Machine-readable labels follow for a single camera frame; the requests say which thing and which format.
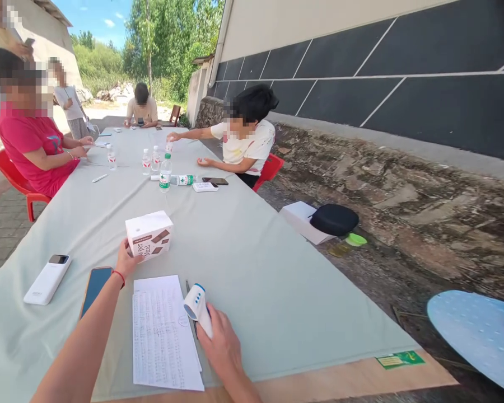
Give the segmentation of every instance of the bracelet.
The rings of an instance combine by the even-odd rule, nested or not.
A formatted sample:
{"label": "bracelet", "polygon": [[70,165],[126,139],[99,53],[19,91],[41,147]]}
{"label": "bracelet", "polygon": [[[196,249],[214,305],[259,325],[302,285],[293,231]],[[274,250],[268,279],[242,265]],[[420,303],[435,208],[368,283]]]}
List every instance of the bracelet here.
{"label": "bracelet", "polygon": [[122,285],[122,288],[125,287],[125,277],[123,277],[123,274],[121,274],[119,271],[115,271],[114,269],[112,269],[112,274],[119,274],[119,276],[122,278],[123,280],[123,285]]}

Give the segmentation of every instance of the sky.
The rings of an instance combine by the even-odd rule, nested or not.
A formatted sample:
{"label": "sky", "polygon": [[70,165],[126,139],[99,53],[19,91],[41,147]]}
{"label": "sky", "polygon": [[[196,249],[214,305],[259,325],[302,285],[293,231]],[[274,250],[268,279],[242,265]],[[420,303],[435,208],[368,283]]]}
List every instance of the sky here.
{"label": "sky", "polygon": [[95,39],[112,41],[117,48],[125,44],[125,21],[132,0],[53,0],[73,25],[70,34],[91,31]]}

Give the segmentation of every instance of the drainpipe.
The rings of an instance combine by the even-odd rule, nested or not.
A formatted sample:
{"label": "drainpipe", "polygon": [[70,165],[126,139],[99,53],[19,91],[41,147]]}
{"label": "drainpipe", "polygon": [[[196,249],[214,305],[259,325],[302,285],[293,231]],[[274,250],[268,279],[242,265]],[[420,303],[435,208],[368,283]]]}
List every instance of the drainpipe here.
{"label": "drainpipe", "polygon": [[230,22],[231,6],[234,0],[226,0],[224,4],[224,11],[222,12],[222,21],[220,23],[220,30],[218,31],[217,49],[214,51],[213,68],[211,69],[211,76],[209,77],[208,88],[213,88],[214,82],[217,79],[218,65],[222,58],[222,49],[224,48],[224,40],[226,39],[226,32],[228,30],[228,23]]}

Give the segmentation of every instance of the blue plastic stool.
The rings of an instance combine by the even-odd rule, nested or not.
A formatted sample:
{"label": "blue plastic stool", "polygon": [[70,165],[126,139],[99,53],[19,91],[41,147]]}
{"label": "blue plastic stool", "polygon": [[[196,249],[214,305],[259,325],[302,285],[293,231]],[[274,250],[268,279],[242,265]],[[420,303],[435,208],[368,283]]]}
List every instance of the blue plastic stool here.
{"label": "blue plastic stool", "polygon": [[459,355],[504,388],[504,302],[446,291],[430,299],[427,314]]}

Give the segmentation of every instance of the hand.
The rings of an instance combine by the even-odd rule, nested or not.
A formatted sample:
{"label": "hand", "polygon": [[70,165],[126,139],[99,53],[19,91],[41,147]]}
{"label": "hand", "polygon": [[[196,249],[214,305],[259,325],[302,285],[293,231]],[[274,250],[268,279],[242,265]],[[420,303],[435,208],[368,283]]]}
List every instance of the hand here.
{"label": "hand", "polygon": [[75,147],[70,151],[70,153],[75,158],[88,157],[88,154],[86,154],[86,150],[82,146]]}
{"label": "hand", "polygon": [[129,247],[129,241],[127,239],[122,240],[119,244],[118,251],[118,262],[116,263],[115,271],[121,273],[124,278],[129,277],[134,273],[136,265],[144,260],[143,256],[131,257],[127,253],[127,248]]}
{"label": "hand", "polygon": [[214,163],[214,161],[210,158],[204,158],[203,160],[199,158],[196,160],[196,162],[199,166],[213,166]]}
{"label": "hand", "polygon": [[88,144],[93,144],[94,143],[94,138],[92,136],[86,136],[86,137],[82,137],[79,142],[83,145],[83,146],[87,146]]}
{"label": "hand", "polygon": [[177,140],[181,140],[181,135],[178,133],[172,132],[166,136],[166,141],[168,141],[168,142],[174,142]]}
{"label": "hand", "polygon": [[241,342],[234,332],[231,322],[224,312],[217,311],[207,303],[213,326],[211,340],[198,323],[198,340],[206,353],[209,364],[217,373],[222,383],[230,382],[244,373],[241,361]]}

